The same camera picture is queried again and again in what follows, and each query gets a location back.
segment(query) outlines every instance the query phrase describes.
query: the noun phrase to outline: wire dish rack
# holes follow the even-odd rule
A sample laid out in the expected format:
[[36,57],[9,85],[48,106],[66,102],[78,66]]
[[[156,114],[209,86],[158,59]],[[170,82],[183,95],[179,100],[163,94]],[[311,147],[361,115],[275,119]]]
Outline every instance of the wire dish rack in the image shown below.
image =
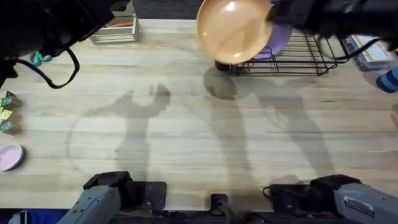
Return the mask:
[[[322,42],[323,51],[333,58],[348,55],[348,51],[341,40],[338,40],[341,49],[335,55],[336,46],[332,47],[329,40]],[[332,60],[326,58],[320,53],[316,37],[303,32],[293,31],[289,43],[277,55],[272,54],[267,59],[252,59],[247,62],[230,65],[228,67],[231,73],[237,75],[258,74],[258,75],[301,75],[301,76],[321,76],[327,74],[331,69],[339,64],[346,63],[347,60]]]

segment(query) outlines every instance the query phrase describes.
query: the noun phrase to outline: orange bowl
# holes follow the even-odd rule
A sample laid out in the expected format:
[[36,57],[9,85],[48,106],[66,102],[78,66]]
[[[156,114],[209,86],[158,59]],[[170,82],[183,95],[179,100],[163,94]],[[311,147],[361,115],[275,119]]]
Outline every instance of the orange bowl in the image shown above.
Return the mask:
[[204,0],[197,15],[203,50],[226,64],[252,59],[271,36],[271,6],[268,0]]

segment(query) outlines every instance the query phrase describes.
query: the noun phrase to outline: small pink dish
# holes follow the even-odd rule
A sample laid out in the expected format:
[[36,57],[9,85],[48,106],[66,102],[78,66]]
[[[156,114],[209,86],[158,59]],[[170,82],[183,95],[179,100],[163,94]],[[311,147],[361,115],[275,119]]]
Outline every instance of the small pink dish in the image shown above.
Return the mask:
[[0,170],[7,171],[19,165],[24,158],[24,150],[18,144],[9,144],[0,148]]

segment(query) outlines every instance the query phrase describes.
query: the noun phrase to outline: wood grain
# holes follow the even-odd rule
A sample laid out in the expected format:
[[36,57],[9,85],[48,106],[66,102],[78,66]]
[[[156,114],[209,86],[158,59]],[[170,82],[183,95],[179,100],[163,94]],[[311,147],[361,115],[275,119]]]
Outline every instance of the wood grain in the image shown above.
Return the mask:
[[[70,208],[99,172],[165,181],[168,209],[204,209],[226,193],[267,209],[261,188],[346,174],[398,195],[397,100],[349,62],[314,77],[234,77],[213,68],[195,21],[143,20],[135,44],[73,47],[81,63],[61,90],[17,67],[23,133],[0,135],[28,156],[0,174],[0,207]],[[54,82],[63,54],[41,66]]]

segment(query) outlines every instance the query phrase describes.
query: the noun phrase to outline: yellow block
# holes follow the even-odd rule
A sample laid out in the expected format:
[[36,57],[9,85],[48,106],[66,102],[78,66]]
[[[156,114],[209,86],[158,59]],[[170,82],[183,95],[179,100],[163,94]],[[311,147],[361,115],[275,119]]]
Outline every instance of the yellow block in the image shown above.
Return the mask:
[[0,114],[0,119],[5,119],[7,120],[12,114],[12,111],[9,110],[3,110]]

